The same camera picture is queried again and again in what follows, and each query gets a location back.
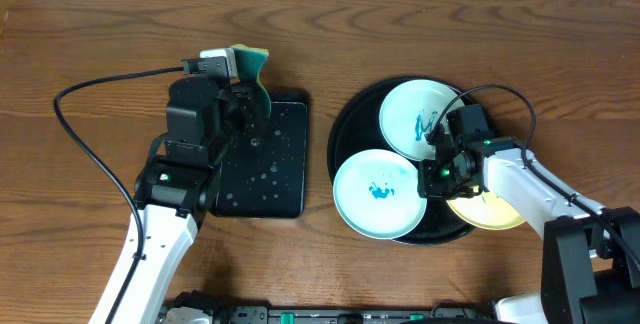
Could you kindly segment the yellow plate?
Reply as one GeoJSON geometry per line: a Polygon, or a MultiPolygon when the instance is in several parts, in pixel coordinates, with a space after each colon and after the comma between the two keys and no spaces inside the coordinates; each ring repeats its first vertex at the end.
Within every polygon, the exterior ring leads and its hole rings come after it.
{"type": "Polygon", "coordinates": [[[448,200],[447,204],[459,218],[486,230],[507,230],[525,222],[507,201],[490,192],[448,200]]]}

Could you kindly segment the green yellow sponge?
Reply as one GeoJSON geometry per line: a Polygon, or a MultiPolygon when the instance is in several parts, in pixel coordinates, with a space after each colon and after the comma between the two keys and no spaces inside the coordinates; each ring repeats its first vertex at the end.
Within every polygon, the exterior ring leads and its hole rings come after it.
{"type": "Polygon", "coordinates": [[[269,51],[263,48],[248,47],[243,44],[231,46],[234,51],[238,78],[241,82],[253,82],[258,87],[257,102],[264,118],[271,114],[271,99],[268,91],[260,81],[260,74],[269,51]]]}

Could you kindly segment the white plate with blue splat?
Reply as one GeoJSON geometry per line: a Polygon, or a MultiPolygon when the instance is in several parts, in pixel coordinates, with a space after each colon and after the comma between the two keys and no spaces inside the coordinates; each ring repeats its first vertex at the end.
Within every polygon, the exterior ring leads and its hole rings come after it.
{"type": "Polygon", "coordinates": [[[333,181],[342,219],[356,232],[379,240],[402,237],[417,227],[427,200],[417,191],[418,170],[401,155],[369,149],[349,157],[333,181]]]}

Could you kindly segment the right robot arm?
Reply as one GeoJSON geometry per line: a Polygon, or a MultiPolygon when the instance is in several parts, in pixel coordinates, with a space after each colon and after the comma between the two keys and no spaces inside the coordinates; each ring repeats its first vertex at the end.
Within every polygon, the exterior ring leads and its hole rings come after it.
{"type": "Polygon", "coordinates": [[[420,164],[418,193],[427,199],[505,200],[540,235],[536,293],[495,302],[501,323],[636,323],[639,320],[639,214],[608,209],[546,168],[512,138],[430,134],[435,157],[420,164]]]}

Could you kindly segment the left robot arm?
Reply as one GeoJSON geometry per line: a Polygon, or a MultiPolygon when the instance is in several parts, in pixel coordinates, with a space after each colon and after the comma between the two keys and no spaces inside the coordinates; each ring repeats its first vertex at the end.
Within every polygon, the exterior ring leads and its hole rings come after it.
{"type": "Polygon", "coordinates": [[[180,79],[169,88],[167,130],[154,139],[134,190],[120,257],[91,317],[152,323],[169,284],[220,191],[221,163],[247,128],[269,116],[256,79],[180,79]]]}

